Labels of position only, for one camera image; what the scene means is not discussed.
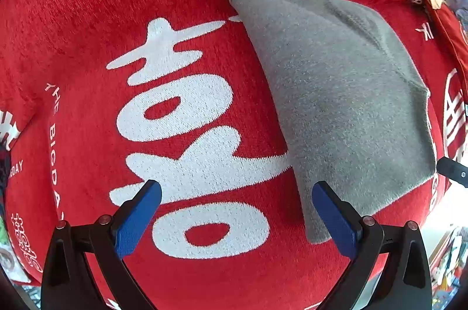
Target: gray towel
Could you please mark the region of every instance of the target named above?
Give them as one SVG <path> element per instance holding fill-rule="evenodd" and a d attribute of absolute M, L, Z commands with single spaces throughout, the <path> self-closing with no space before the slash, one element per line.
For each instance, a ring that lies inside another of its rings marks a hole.
<path fill-rule="evenodd" d="M 434 175 L 429 90 L 376 11 L 345 0 L 230 2 L 270 85 L 310 242 L 329 239 L 311 201 L 317 181 L 366 215 Z"/>

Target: gray fabric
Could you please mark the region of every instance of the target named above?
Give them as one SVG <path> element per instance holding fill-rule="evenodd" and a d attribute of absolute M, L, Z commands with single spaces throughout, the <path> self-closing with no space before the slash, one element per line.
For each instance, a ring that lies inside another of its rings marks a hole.
<path fill-rule="evenodd" d="M 315 182 L 365 215 L 434 175 L 429 91 L 376 11 L 345 0 L 230 2 L 269 83 L 310 242 L 329 239 Z"/>

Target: silver bolt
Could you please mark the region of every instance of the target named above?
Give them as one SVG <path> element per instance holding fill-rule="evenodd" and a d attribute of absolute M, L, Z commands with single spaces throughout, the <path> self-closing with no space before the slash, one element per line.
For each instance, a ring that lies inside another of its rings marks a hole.
<path fill-rule="evenodd" d="M 372 216 L 364 216 L 362 221 L 367 226 L 373 226 L 375 224 L 375 219 Z"/>
<path fill-rule="evenodd" d="M 412 231 L 416 231 L 417 230 L 417 223 L 413 220 L 410 220 L 408 222 L 408 228 L 411 229 Z"/>
<path fill-rule="evenodd" d="M 57 223 L 57 229 L 63 229 L 66 227 L 66 221 L 65 220 L 61 220 Z"/>
<path fill-rule="evenodd" d="M 105 226 L 106 224 L 109 224 L 112 220 L 112 216 L 110 215 L 103 215 L 99 218 L 98 222 L 99 224 Z"/>

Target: red blanket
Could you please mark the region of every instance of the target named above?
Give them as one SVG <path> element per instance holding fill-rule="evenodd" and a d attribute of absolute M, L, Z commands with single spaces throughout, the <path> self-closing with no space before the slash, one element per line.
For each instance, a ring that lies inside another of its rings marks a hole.
<path fill-rule="evenodd" d="M 437 158 L 460 155 L 460 80 L 420 0 L 352 1 L 379 11 L 413 57 L 431 91 Z M 324 298 L 348 261 L 332 242 L 306 241 L 268 85 L 228 0 L 1 0 L 0 12 L 8 230 L 34 278 L 57 219 L 114 213 L 152 174 L 180 195 L 125 262 L 159 309 L 302 310 Z M 141 56 L 160 56 L 160 77 L 129 80 L 144 59 L 106 68 L 144 45 L 156 18 L 161 40 Z M 423 223 L 445 183 L 436 174 L 375 216 Z"/>

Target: blue gripper pad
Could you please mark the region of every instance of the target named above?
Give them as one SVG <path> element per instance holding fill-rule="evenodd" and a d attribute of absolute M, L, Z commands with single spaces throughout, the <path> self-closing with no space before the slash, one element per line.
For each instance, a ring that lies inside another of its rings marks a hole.
<path fill-rule="evenodd" d="M 344 203 L 351 205 L 343 202 L 324 181 L 320 181 L 313 186 L 312 203 L 340 253 L 351 260 L 354 259 L 361 233 L 347 221 L 339 208 Z"/>
<path fill-rule="evenodd" d="M 148 181 L 141 190 L 146 189 L 148 183 L 152 184 L 144 195 L 139 198 L 137 194 L 132 199 L 132 201 L 137 200 L 137 203 L 133 203 L 132 211 L 116 231 L 115 251 L 121 260 L 135 251 L 144 231 L 161 204 L 160 184 L 156 181 Z"/>

